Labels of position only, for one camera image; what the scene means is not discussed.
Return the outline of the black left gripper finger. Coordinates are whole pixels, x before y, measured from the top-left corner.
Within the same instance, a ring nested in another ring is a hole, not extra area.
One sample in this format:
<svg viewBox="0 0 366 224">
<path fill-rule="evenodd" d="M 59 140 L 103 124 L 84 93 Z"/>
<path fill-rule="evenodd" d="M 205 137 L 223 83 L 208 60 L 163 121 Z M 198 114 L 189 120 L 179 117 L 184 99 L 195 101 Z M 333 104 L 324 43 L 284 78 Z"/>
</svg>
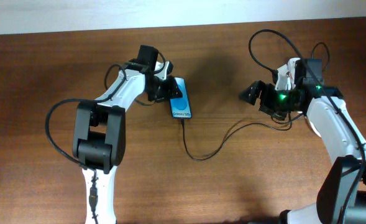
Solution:
<svg viewBox="0 0 366 224">
<path fill-rule="evenodd" d="M 172 93 L 168 91 L 159 91 L 155 94 L 155 102 L 161 103 L 163 101 L 167 101 L 172 96 Z"/>
<path fill-rule="evenodd" d="M 166 99 L 182 98 L 183 94 L 178 87 L 175 77 L 169 76 L 162 82 L 163 97 Z"/>
</svg>

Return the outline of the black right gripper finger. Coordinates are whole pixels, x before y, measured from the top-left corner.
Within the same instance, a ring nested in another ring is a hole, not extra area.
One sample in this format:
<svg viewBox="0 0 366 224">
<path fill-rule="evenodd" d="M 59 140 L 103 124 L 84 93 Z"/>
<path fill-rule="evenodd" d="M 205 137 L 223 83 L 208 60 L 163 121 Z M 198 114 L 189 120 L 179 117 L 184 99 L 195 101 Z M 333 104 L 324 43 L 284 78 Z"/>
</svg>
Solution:
<svg viewBox="0 0 366 224">
<path fill-rule="evenodd" d="M 259 110 L 279 121 L 284 121 L 287 117 L 286 110 L 282 110 L 279 106 L 276 105 L 260 105 Z"/>
<path fill-rule="evenodd" d="M 239 94 L 239 99 L 254 105 L 257 98 L 260 97 L 260 92 L 264 89 L 264 82 L 263 81 L 255 81 L 251 86 L 245 89 L 243 92 Z"/>
</svg>

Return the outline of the blue screen smartphone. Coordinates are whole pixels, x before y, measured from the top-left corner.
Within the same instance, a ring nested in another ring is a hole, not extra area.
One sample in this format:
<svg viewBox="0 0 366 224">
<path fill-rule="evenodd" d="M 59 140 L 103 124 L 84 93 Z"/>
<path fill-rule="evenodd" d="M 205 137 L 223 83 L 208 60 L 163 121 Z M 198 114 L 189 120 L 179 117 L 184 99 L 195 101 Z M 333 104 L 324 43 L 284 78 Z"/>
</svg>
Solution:
<svg viewBox="0 0 366 224">
<path fill-rule="evenodd" d="M 172 117 L 175 119 L 190 119 L 192 118 L 192 114 L 186 90 L 185 80 L 179 77 L 176 77 L 175 80 L 179 90 L 182 93 L 182 97 L 170 100 Z"/>
</svg>

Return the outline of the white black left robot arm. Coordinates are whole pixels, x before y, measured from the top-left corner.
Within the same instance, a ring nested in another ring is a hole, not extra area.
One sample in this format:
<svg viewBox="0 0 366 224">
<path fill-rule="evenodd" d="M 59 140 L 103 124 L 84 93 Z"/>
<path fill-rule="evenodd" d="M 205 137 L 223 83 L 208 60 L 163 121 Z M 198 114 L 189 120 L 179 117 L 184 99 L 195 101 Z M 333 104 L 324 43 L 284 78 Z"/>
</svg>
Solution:
<svg viewBox="0 0 366 224">
<path fill-rule="evenodd" d="M 116 223 L 114 183 L 126 149 L 126 112 L 142 93 L 154 103 L 181 98 L 173 65 L 158 62 L 162 53 L 141 45 L 117 80 L 93 101 L 78 104 L 73 156 L 82 166 L 86 184 L 86 223 Z"/>
</svg>

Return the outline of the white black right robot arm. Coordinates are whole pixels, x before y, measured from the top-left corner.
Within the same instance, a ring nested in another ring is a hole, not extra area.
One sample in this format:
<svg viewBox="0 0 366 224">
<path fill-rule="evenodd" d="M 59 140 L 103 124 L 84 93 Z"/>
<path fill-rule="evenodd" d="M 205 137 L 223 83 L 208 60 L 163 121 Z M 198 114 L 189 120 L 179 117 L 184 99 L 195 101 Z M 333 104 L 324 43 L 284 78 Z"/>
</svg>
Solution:
<svg viewBox="0 0 366 224">
<path fill-rule="evenodd" d="M 256 81 L 240 100 L 283 121 L 300 111 L 319 133 L 332 162 L 316 203 L 285 210 L 279 223 L 337 223 L 344 205 L 345 223 L 366 223 L 366 140 L 350 118 L 342 93 L 325 86 L 320 59 L 292 58 L 273 74 L 272 83 Z"/>
</svg>

